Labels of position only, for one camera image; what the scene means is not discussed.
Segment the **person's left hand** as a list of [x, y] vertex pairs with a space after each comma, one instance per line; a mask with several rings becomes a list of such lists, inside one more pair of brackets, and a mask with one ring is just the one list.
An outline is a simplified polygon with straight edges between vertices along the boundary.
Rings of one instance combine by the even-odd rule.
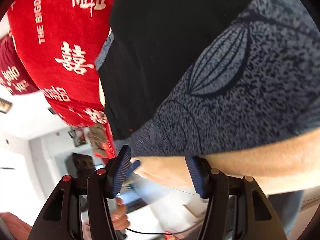
[[123, 203], [123, 200], [121, 198], [116, 197], [115, 200], [117, 208], [111, 216], [113, 227], [115, 230], [127, 229], [130, 226], [130, 222], [126, 215], [126, 205]]

